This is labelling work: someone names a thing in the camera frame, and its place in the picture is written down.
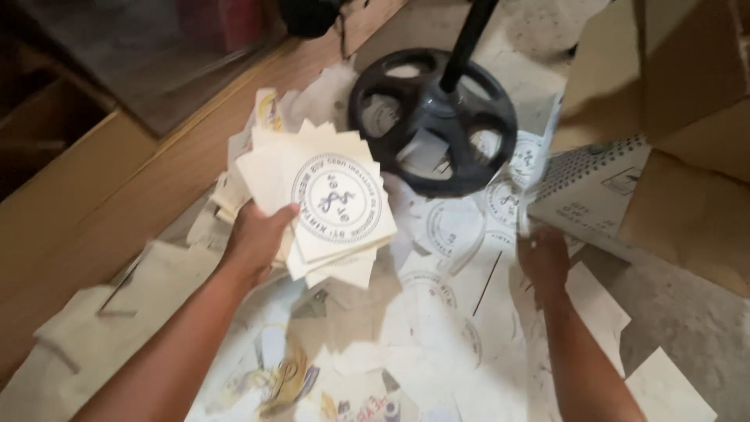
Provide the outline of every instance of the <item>concrete floor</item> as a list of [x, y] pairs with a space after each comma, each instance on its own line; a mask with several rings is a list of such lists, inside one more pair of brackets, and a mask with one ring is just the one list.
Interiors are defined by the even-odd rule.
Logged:
[[[505, 87], [520, 128], [542, 134], [563, 89], [583, 24], [608, 0], [501, 0], [473, 56]], [[411, 0], [358, 50], [357, 68], [395, 50], [450, 50], [470, 4]], [[575, 257], [591, 269], [632, 322], [622, 332], [626, 375], [661, 346], [719, 421], [750, 420], [750, 301], [644, 257], [621, 261], [593, 246]]]

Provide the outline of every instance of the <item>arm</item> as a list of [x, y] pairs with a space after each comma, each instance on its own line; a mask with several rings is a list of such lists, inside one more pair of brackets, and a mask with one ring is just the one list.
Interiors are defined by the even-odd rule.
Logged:
[[214, 273], [72, 421], [182, 422], [235, 310], [266, 280], [284, 227], [298, 211], [292, 204], [266, 217], [245, 205]]
[[532, 239], [519, 239], [518, 259], [545, 313], [563, 420], [645, 421], [625, 382], [568, 298], [565, 283], [570, 261], [562, 232], [543, 228]]

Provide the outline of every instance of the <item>black metal pole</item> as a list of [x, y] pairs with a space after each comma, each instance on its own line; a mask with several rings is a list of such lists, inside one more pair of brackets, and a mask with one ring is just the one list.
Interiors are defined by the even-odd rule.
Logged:
[[469, 16], [463, 22], [463, 28], [458, 35], [453, 53], [445, 67], [445, 72], [440, 79], [440, 88], [445, 92], [453, 92], [458, 85], [458, 80], [464, 74], [476, 43], [492, 17], [492, 11], [497, 6], [498, 0], [474, 0]]

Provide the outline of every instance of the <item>hand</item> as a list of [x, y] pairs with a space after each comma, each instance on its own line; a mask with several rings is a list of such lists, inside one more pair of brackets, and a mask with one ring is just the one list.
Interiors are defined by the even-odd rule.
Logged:
[[562, 231], [541, 228], [529, 239], [519, 237], [517, 244], [520, 267], [534, 285], [541, 304], [548, 306], [566, 297], [570, 259]]
[[298, 213], [299, 205], [291, 203], [268, 217], [250, 200], [239, 210], [217, 272], [236, 281], [243, 294], [263, 283], [281, 247], [284, 229]]

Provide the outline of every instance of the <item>red object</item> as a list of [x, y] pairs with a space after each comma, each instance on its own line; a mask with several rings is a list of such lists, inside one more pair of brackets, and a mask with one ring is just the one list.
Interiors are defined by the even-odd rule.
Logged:
[[227, 53], [251, 46], [266, 28], [261, 0], [177, 0], [177, 16], [186, 35]]

